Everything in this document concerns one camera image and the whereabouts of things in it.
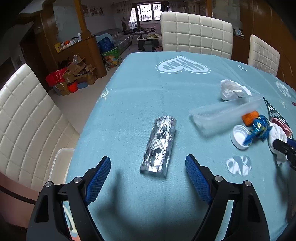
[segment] white plastic bin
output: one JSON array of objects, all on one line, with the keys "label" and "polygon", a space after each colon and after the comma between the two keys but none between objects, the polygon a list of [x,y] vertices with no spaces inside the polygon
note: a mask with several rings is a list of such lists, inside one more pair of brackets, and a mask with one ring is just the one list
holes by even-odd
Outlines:
[{"label": "white plastic bin", "polygon": [[217,128],[229,122],[241,122],[243,115],[256,110],[263,103],[262,96],[250,96],[202,106],[189,113],[200,128]]},{"label": "white plastic bin", "polygon": [[52,181],[55,185],[64,184],[66,182],[74,150],[73,148],[64,147],[57,152],[52,164],[52,169],[50,170],[49,181]]}]

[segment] metal screw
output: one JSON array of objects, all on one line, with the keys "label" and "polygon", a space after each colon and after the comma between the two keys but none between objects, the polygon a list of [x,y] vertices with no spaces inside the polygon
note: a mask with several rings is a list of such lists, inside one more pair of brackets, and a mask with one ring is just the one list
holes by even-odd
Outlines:
[{"label": "metal screw", "polygon": [[46,183],[45,183],[45,186],[46,186],[47,188],[49,188],[51,185],[52,185],[52,182],[46,182]]},{"label": "metal screw", "polygon": [[252,183],[250,181],[245,181],[244,183],[246,184],[247,187],[252,186]]},{"label": "metal screw", "polygon": [[222,182],[223,181],[223,177],[221,177],[221,176],[215,176],[215,180],[217,182]]},{"label": "metal screw", "polygon": [[82,181],[82,178],[81,177],[74,178],[74,182],[75,183],[80,183],[81,181]]}]

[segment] blue gripper pad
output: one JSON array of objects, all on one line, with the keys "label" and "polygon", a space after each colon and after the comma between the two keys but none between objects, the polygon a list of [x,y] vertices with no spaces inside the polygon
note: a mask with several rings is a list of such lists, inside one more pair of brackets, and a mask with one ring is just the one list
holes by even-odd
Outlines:
[{"label": "blue gripper pad", "polygon": [[89,185],[86,188],[85,202],[90,205],[98,197],[98,194],[111,170],[111,160],[106,157],[103,164],[99,167],[98,171],[95,173]]},{"label": "blue gripper pad", "polygon": [[200,199],[210,204],[212,201],[210,185],[190,155],[185,159],[185,167]]}]

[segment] window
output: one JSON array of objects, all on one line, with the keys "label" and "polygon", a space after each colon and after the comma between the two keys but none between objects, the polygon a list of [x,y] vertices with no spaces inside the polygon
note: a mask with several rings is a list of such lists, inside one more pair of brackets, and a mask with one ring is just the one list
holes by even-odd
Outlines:
[{"label": "window", "polygon": [[[160,20],[160,15],[162,13],[160,2],[140,3],[137,4],[137,8],[140,22]],[[136,9],[134,7],[131,9],[131,18],[128,25],[131,29],[137,27]]]}]

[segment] silver foil package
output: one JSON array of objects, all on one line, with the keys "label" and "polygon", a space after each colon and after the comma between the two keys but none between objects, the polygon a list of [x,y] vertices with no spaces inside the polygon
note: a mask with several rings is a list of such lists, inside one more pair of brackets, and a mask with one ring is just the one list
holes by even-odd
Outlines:
[{"label": "silver foil package", "polygon": [[176,119],[171,116],[162,116],[155,120],[140,167],[141,173],[166,176],[175,126]]}]

